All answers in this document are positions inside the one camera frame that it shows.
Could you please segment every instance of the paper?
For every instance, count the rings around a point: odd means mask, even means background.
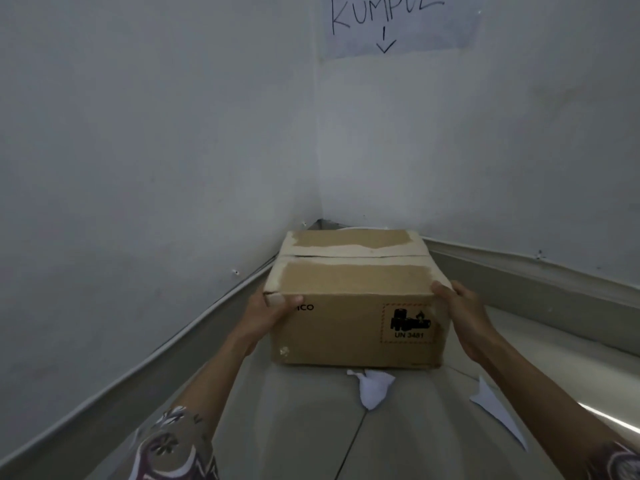
[[[529,451],[527,441],[516,426],[515,421],[500,402],[500,399],[493,393],[491,387],[485,382],[484,378],[480,376],[480,391],[478,394],[469,397],[471,402],[476,403],[482,409],[487,411],[491,416],[500,421],[505,428],[507,428],[512,435],[520,442],[525,451]]]
[[[391,374],[366,369],[361,372],[347,371],[348,376],[357,376],[360,380],[360,401],[369,411],[375,409],[387,396],[387,390],[396,380]]]
[[[322,0],[327,59],[466,47],[484,0]]]

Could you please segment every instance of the left hand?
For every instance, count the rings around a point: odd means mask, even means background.
[[[286,298],[277,306],[267,306],[264,300],[264,283],[249,298],[240,322],[233,329],[229,338],[246,348],[245,355],[251,354],[258,341],[263,338],[282,318],[292,313],[305,299],[302,296]]]

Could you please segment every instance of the forearm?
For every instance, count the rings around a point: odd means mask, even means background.
[[[567,479],[583,479],[590,454],[623,442],[503,338],[482,346],[480,364]]]
[[[246,351],[242,341],[229,336],[172,404],[172,407],[183,406],[202,416],[209,439],[218,426]]]

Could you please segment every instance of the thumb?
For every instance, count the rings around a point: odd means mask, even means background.
[[[452,289],[447,288],[439,281],[434,281],[431,283],[431,291],[437,296],[444,298],[444,300],[451,304],[451,302],[458,297],[457,293]]]
[[[305,297],[302,295],[286,296],[284,299],[284,303],[271,308],[271,316],[276,320],[280,320],[284,316],[292,313],[292,311],[295,310],[297,306],[302,305],[304,302]]]

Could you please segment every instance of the white wall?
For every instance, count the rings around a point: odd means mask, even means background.
[[[324,217],[640,285],[640,0],[482,17],[463,50],[320,64]]]
[[[308,0],[0,0],[0,457],[321,217]]]

